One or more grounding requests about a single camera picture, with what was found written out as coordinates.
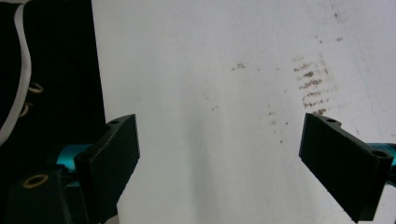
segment stain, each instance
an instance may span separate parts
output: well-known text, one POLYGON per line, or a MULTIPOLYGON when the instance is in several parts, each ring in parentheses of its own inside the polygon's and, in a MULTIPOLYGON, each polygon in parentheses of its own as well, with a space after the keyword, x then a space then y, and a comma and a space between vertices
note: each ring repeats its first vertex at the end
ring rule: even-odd
POLYGON ((323 115, 327 110, 325 108, 321 108, 317 111, 314 111, 313 114, 314 115, 323 115))
POLYGON ((242 63, 239 63, 236 65, 236 68, 232 68, 231 71, 235 71, 236 69, 244 69, 244 68, 245 68, 245 66, 242 63))
POLYGON ((236 65, 237 68, 245 68, 245 66, 242 63, 239 63, 236 65))
POLYGON ((306 74, 304 74, 304 77, 312 77, 314 75, 314 72, 309 72, 309 73, 306 73, 306 74))
POLYGON ((298 72, 300 70, 305 70, 309 68, 312 65, 312 63, 304 63, 302 66, 294 68, 294 72, 298 72))
MULTIPOLYGON (((315 35, 315 38, 318 39, 318 36, 315 35)), ((319 40, 319 43, 320 43, 320 44, 323 43, 322 40, 319 40)))
POLYGON ((323 105, 323 100, 320 100, 320 101, 317 101, 314 103, 304 103, 304 108, 314 107, 315 105, 323 105))
POLYGON ((312 79, 312 80, 310 80, 309 82, 306 82, 303 86, 301 86, 299 89, 301 90, 301 89, 307 89, 308 87, 311 87, 311 86, 317 86, 317 85, 319 85, 320 83, 322 83, 322 80, 321 79, 312 79))
POLYGON ((318 96, 320 96, 322 94, 322 91, 312 91, 312 92, 309 92, 306 96, 307 97, 310 97, 310 96, 316 96, 316 97, 318 97, 318 96))

